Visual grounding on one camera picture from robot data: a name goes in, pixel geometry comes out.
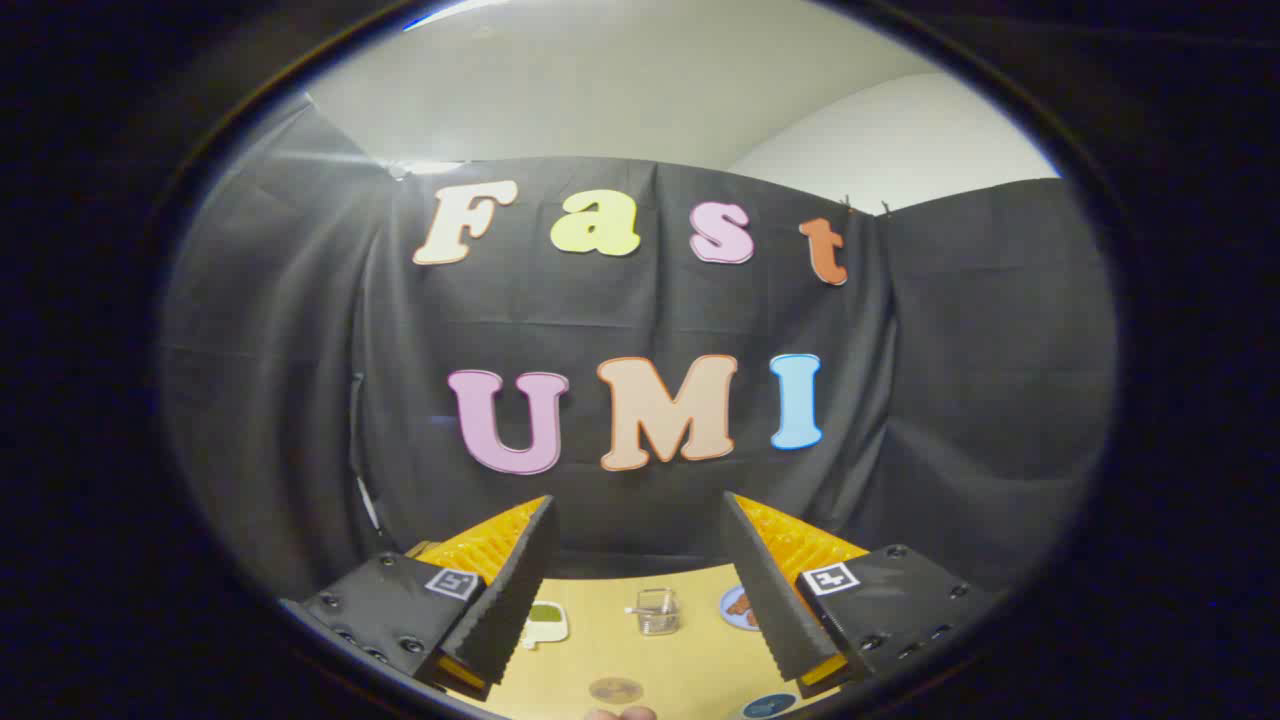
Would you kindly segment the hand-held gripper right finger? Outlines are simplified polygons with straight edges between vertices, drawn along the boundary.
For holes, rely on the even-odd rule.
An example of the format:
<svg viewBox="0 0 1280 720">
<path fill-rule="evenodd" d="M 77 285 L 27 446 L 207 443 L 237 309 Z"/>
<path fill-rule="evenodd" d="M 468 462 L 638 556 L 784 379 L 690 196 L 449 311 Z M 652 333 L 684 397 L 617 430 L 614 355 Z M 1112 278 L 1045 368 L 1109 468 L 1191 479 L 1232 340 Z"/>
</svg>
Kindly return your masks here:
<svg viewBox="0 0 1280 720">
<path fill-rule="evenodd" d="M 733 492 L 719 534 L 780 675 L 804 697 L 914 669 L 997 601 L 906 544 L 864 550 Z"/>
</svg>

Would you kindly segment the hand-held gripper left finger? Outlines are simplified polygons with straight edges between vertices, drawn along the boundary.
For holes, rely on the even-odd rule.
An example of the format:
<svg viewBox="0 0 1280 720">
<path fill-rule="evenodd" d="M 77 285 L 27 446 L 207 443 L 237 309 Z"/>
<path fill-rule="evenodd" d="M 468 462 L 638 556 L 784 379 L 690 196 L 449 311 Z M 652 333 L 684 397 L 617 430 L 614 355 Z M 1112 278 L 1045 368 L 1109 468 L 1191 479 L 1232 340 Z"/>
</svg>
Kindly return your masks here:
<svg viewBox="0 0 1280 720">
<path fill-rule="evenodd" d="M 544 495 L 416 553 L 383 552 L 280 606 L 339 647 L 484 701 L 502 683 L 561 543 Z"/>
</svg>

